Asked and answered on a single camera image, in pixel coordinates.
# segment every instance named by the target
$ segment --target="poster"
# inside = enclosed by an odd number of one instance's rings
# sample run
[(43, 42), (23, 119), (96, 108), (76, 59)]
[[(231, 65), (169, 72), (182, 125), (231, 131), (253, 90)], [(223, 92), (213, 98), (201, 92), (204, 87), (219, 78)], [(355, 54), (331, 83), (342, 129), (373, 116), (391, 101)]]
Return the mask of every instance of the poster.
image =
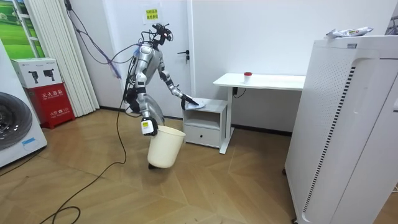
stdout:
[[(23, 0), (17, 0), (17, 2), (22, 13), (28, 14)], [(37, 37), (32, 21), (25, 19), (25, 23), (29, 29), (30, 36)], [(0, 0), (0, 39), (11, 59), (34, 58), (26, 33), (14, 11), (12, 0)], [(35, 46), (39, 55), (44, 57), (39, 41), (35, 41)]]

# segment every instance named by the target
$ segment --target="washing machine door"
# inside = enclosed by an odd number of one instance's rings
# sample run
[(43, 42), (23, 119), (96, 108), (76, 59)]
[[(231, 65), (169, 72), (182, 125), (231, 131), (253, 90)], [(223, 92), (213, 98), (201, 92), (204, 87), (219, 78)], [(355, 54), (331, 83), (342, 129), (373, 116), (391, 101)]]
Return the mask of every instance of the washing machine door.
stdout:
[(32, 112), (20, 99), (0, 92), (0, 150), (17, 144), (32, 126)]

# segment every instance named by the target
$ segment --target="small red object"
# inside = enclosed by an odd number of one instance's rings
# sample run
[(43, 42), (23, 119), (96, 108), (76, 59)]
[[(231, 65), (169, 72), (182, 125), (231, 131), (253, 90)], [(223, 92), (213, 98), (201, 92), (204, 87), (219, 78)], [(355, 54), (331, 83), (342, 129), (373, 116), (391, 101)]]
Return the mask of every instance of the small red object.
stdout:
[(25, 90), (35, 108), (42, 128), (53, 129), (58, 124), (75, 119), (63, 83)]

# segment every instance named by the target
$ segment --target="white desk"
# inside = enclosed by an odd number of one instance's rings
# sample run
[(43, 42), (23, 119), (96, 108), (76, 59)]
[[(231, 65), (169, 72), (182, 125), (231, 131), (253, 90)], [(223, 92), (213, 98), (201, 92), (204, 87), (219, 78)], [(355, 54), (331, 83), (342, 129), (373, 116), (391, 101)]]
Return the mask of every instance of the white desk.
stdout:
[(228, 87), (228, 105), (226, 112), (226, 137), (223, 145), (220, 147), (220, 153), (225, 154), (228, 148), (234, 128), (231, 127), (232, 113), (232, 88), (254, 88), (271, 90), (295, 90), (302, 91), (304, 87), (305, 76), (300, 75), (258, 75), (253, 74), (249, 83), (243, 83), (243, 73), (227, 73), (213, 82), (216, 86)]

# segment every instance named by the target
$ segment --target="white door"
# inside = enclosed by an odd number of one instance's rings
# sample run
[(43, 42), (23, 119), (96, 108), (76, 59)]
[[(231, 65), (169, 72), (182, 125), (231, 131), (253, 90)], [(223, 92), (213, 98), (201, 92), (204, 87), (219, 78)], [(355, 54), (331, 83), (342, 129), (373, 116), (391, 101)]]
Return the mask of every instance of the white door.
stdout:
[[(165, 69), (170, 72), (174, 85), (191, 95), (190, 62), (186, 62), (185, 54), (178, 54), (189, 49), (187, 2), (179, 1), (131, 1), (131, 0), (103, 0), (104, 10), (108, 17), (108, 27), (115, 52), (136, 43), (141, 37), (141, 31), (148, 31), (151, 24), (144, 24), (143, 16), (146, 9), (160, 5), (159, 17), (162, 24), (169, 23), (168, 28), (174, 35), (174, 41), (165, 41), (159, 49), (163, 52)], [(121, 58), (128, 58), (135, 49), (127, 51)], [(125, 78), (128, 65), (121, 66), (122, 76)], [(147, 86), (147, 93), (153, 97), (162, 108), (165, 116), (182, 118), (181, 100), (169, 92), (167, 85), (155, 74)]]

